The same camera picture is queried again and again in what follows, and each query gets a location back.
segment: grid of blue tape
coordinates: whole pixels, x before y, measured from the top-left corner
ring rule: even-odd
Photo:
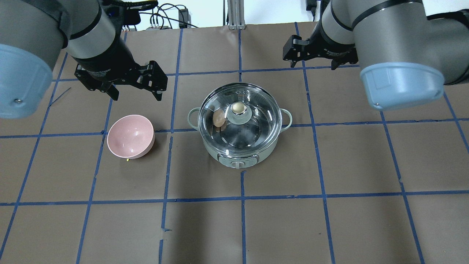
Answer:
[[[295,29],[296,33],[299,35],[299,30],[298,30],[298,25],[295,23]],[[180,58],[181,58],[181,46],[182,46],[182,34],[183,30],[180,30],[180,35],[179,35],[179,44],[178,44],[178,53],[177,53],[177,63],[176,63],[176,72],[174,74],[168,74],[168,76],[175,76],[175,83],[174,83],[174,94],[173,94],[173,104],[172,104],[172,112],[171,112],[171,128],[168,130],[158,130],[155,131],[156,133],[175,133],[175,132],[189,132],[189,131],[195,131],[194,129],[174,129],[174,111],[175,111],[175,105],[176,105],[176,96],[177,96],[177,85],[178,85],[178,77],[180,75],[203,75],[203,74],[223,74],[223,73],[234,73],[238,72],[239,73],[239,81],[242,81],[242,73],[244,72],[261,72],[261,71],[284,71],[284,70],[302,70],[303,71],[303,76],[304,76],[304,83],[305,83],[305,88],[306,88],[306,99],[308,101],[308,108],[309,108],[309,113],[310,113],[310,119],[311,123],[310,124],[294,124],[292,127],[311,127],[312,132],[313,132],[313,140],[314,140],[314,146],[315,146],[315,151],[316,151],[316,157],[317,157],[317,163],[318,163],[318,170],[319,170],[319,180],[321,184],[321,194],[306,194],[306,195],[268,195],[268,196],[245,196],[244,194],[244,174],[245,171],[241,172],[241,195],[240,196],[230,196],[230,197],[212,197],[212,198],[192,198],[192,199],[168,199],[168,189],[169,189],[169,177],[170,177],[170,168],[171,168],[171,151],[172,151],[172,145],[173,145],[173,137],[171,136],[170,138],[170,143],[169,143],[169,151],[168,151],[168,161],[167,161],[167,168],[166,168],[166,181],[165,181],[165,193],[164,193],[164,198],[163,199],[145,199],[145,200],[112,200],[112,201],[96,201],[93,200],[93,194],[94,194],[94,188],[96,185],[96,176],[99,171],[99,164],[101,161],[101,155],[103,152],[103,147],[104,147],[104,142],[105,138],[107,135],[107,128],[109,125],[109,117],[111,114],[111,109],[112,109],[112,100],[109,100],[109,106],[107,110],[107,116],[106,116],[106,121],[104,124],[104,129],[100,132],[88,132],[88,133],[63,133],[63,134],[43,134],[42,131],[44,129],[44,125],[47,120],[47,116],[49,114],[50,106],[53,102],[55,92],[57,89],[57,85],[59,82],[63,81],[77,81],[77,79],[61,79],[61,75],[63,72],[63,68],[66,62],[66,59],[68,57],[67,54],[65,54],[63,62],[61,64],[61,69],[59,71],[57,79],[53,80],[55,83],[53,92],[51,95],[51,98],[49,100],[49,107],[46,110],[43,122],[41,124],[41,129],[39,131],[39,134],[34,134],[34,135],[7,135],[7,136],[0,136],[0,139],[2,138],[37,138],[35,147],[33,149],[33,152],[31,154],[30,162],[28,164],[28,169],[26,170],[22,186],[20,188],[20,192],[18,194],[18,197],[16,199],[16,202],[3,202],[0,203],[0,206],[14,206],[13,213],[11,216],[11,219],[8,224],[7,232],[5,234],[5,237],[3,239],[3,243],[0,249],[0,259],[3,255],[3,251],[5,249],[5,245],[8,240],[8,235],[11,230],[11,226],[13,224],[13,221],[15,219],[15,214],[18,209],[18,206],[32,206],[32,205],[76,205],[76,204],[82,204],[82,205],[87,205],[87,210],[85,214],[85,219],[83,222],[83,228],[82,228],[82,233],[81,233],[81,238],[80,238],[80,243],[79,243],[79,248],[78,248],[78,254],[76,257],[76,264],[80,262],[80,257],[81,257],[81,251],[83,248],[83,241],[86,233],[86,226],[88,223],[88,218],[90,215],[90,209],[91,205],[93,204],[124,204],[124,203],[162,203],[163,204],[163,210],[162,210],[162,219],[161,219],[161,228],[163,230],[166,230],[165,224],[166,224],[166,207],[167,203],[169,202],[212,202],[212,201],[241,201],[241,222],[242,222],[242,262],[243,264],[246,264],[246,221],[245,221],[245,201],[246,200],[270,200],[270,199],[322,199],[323,200],[323,205],[324,205],[324,213],[325,213],[325,222],[326,222],[326,229],[327,229],[327,236],[328,236],[328,241],[329,241],[329,249],[330,249],[330,254],[331,254],[331,261],[334,264],[335,263],[335,256],[334,256],[334,250],[333,250],[333,238],[332,238],[332,232],[331,232],[331,227],[330,227],[330,222],[329,222],[329,215],[328,215],[328,209],[327,209],[327,198],[345,198],[345,197],[383,197],[383,196],[402,196],[404,199],[405,207],[407,210],[407,214],[409,217],[410,225],[411,225],[411,230],[412,234],[414,236],[416,248],[419,254],[420,262],[422,264],[425,263],[424,256],[422,254],[422,251],[420,249],[420,244],[418,241],[418,236],[415,230],[414,222],[412,219],[412,214],[410,211],[410,207],[408,204],[407,196],[412,196],[412,195],[438,195],[438,194],[469,194],[469,190],[454,190],[454,191],[421,191],[421,192],[406,192],[404,188],[404,184],[401,182],[401,174],[399,171],[399,166],[397,164],[397,159],[394,153],[393,149],[393,144],[391,141],[391,137],[389,135],[389,131],[387,128],[387,124],[402,124],[402,123],[430,123],[430,122],[455,122],[459,133],[461,135],[462,141],[466,147],[466,150],[469,153],[469,146],[467,139],[461,129],[460,122],[463,121],[469,121],[469,118],[457,118],[456,114],[453,110],[453,107],[451,106],[451,103],[447,97],[446,94],[444,94],[445,100],[447,102],[447,105],[451,111],[451,114],[453,118],[450,119],[444,119],[444,120],[400,120],[400,121],[386,121],[385,116],[383,112],[380,113],[381,115],[381,121],[370,121],[370,122],[345,122],[345,123],[315,123],[314,122],[314,116],[311,108],[311,99],[310,99],[310,92],[309,92],[309,86],[308,86],[308,77],[306,75],[306,70],[310,69],[328,69],[330,66],[319,66],[319,67],[306,67],[304,61],[302,62],[302,67],[297,67],[297,68],[279,68],[279,69],[259,69],[259,70],[243,70],[242,69],[242,57],[241,57],[241,48],[242,48],[242,40],[241,40],[241,30],[238,31],[238,54],[239,54],[239,69],[238,70],[228,70],[228,71],[208,71],[208,72],[192,72],[192,73],[179,73],[179,63],[180,63]],[[124,35],[124,41],[127,38],[127,33]],[[348,67],[359,67],[359,65],[341,65],[341,68],[348,68]],[[321,158],[320,158],[320,151],[318,147],[318,140],[316,137],[316,127],[317,126],[330,126],[330,125],[366,125],[366,124],[382,124],[386,133],[386,137],[388,140],[389,148],[393,157],[393,162],[394,166],[396,169],[396,173],[398,176],[398,181],[401,186],[401,191],[400,192],[393,192],[393,193],[357,193],[357,194],[327,194],[325,190],[325,185],[324,185],[324,178],[322,174],[322,167],[321,167]],[[34,155],[36,153],[36,150],[38,148],[39,141],[42,137],[68,137],[68,136],[91,136],[91,135],[102,135],[102,141],[101,141],[101,146],[99,149],[98,153],[98,160],[96,163],[96,169],[95,169],[95,174],[93,178],[93,182],[91,185],[91,190],[90,190],[90,196],[87,201],[60,201],[60,202],[21,202],[21,196],[23,194],[23,190],[26,184],[26,181],[28,179],[28,174],[31,169],[32,162],[34,160]],[[164,241],[160,240],[159,242],[159,263],[162,262],[162,254],[163,254],[163,245]]]

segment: glass lid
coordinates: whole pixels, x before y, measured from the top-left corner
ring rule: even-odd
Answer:
[[[281,128],[275,99],[248,83],[232,83],[211,92],[198,118],[206,144],[231,157],[258,154],[277,139]]]

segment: white wall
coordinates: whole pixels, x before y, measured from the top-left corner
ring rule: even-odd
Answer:
[[[192,16],[192,24],[198,27],[222,26],[223,1],[226,0],[161,0],[160,4],[183,4],[187,6]],[[313,21],[309,11],[306,11],[305,0],[245,0],[244,20],[246,24],[272,24],[289,22]],[[423,0],[426,14],[457,11],[469,8],[469,0]],[[167,10],[169,17],[178,19],[176,9]],[[137,29],[145,30],[150,27],[150,15],[141,15],[142,22]],[[178,27],[178,22],[172,22],[173,27]]]

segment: egg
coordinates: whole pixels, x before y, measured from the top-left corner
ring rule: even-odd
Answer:
[[[218,109],[213,113],[213,125],[216,127],[221,127],[225,123],[225,112],[223,110]]]

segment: light blue robot joint cap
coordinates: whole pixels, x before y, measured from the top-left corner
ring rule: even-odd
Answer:
[[[410,62],[384,62],[360,73],[368,103],[376,110],[396,110],[439,99],[443,74],[430,66]]]
[[[0,118],[32,115],[52,82],[52,70],[36,55],[0,44]]]

